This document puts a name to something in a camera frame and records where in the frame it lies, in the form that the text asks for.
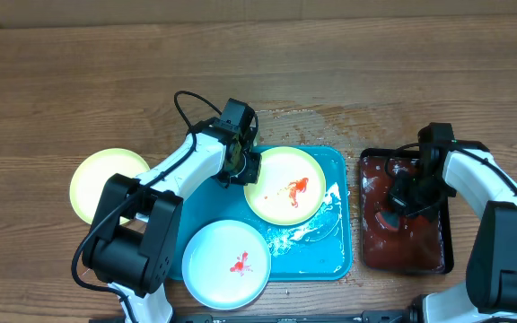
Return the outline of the red and black sponge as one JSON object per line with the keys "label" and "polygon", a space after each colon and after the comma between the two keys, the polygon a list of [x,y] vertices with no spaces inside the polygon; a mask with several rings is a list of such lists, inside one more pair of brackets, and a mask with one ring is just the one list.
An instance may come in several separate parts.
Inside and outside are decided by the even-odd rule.
{"label": "red and black sponge", "polygon": [[400,226],[400,216],[390,211],[379,211],[375,214],[379,225],[388,231],[397,232]]}

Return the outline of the yellow-green plate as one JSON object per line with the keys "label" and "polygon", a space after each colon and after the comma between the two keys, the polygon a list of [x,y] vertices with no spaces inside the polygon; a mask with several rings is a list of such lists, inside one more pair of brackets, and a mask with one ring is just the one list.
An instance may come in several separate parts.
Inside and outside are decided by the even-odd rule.
{"label": "yellow-green plate", "polygon": [[243,189],[253,213],[281,226],[313,217],[326,192],[320,164],[304,150],[289,146],[269,148],[260,157],[258,181]]}
{"label": "yellow-green plate", "polygon": [[137,153],[123,148],[109,148],[86,158],[75,170],[70,182],[69,198],[74,212],[91,224],[107,180],[118,173],[128,178],[150,170]]}

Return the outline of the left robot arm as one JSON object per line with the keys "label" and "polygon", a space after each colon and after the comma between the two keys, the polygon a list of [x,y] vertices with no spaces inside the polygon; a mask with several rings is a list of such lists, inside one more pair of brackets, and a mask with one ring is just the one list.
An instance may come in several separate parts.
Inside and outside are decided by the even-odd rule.
{"label": "left robot arm", "polygon": [[158,305],[171,266],[184,202],[207,179],[226,186],[256,183],[256,118],[210,118],[189,126],[183,144],[156,168],[137,177],[112,175],[104,185],[92,226],[71,270],[84,265],[101,284],[85,289],[117,296],[124,322],[168,322]]}

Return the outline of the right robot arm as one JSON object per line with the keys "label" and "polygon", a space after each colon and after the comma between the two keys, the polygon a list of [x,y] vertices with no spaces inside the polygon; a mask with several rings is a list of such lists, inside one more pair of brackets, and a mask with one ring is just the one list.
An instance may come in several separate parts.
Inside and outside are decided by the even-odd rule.
{"label": "right robot arm", "polygon": [[480,220],[463,283],[421,297],[411,322],[517,322],[517,183],[477,141],[455,138],[449,123],[422,128],[413,144],[416,174],[399,172],[380,215],[391,231],[401,218],[438,215],[461,195]]}

